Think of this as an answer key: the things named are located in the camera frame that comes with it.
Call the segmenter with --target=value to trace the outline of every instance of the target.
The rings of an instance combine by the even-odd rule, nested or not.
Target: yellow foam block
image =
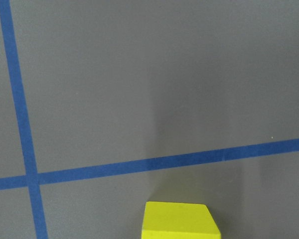
[[[221,239],[203,204],[147,202],[142,239]]]

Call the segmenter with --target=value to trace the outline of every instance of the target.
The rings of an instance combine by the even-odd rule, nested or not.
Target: gray floor
[[[299,1],[11,1],[39,172],[299,138]],[[24,175],[0,28],[0,177]],[[299,152],[41,186],[50,239],[139,239],[145,202],[299,238]],[[0,239],[35,238],[27,189]]]

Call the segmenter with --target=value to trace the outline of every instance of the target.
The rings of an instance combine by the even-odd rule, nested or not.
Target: blue tape line
[[[36,236],[48,239],[9,0],[0,0],[0,19]]]
[[[299,139],[142,159],[39,174],[40,184],[68,182],[299,151]]]
[[[0,190],[22,188],[22,187],[27,187],[26,177],[24,175],[0,178]]]

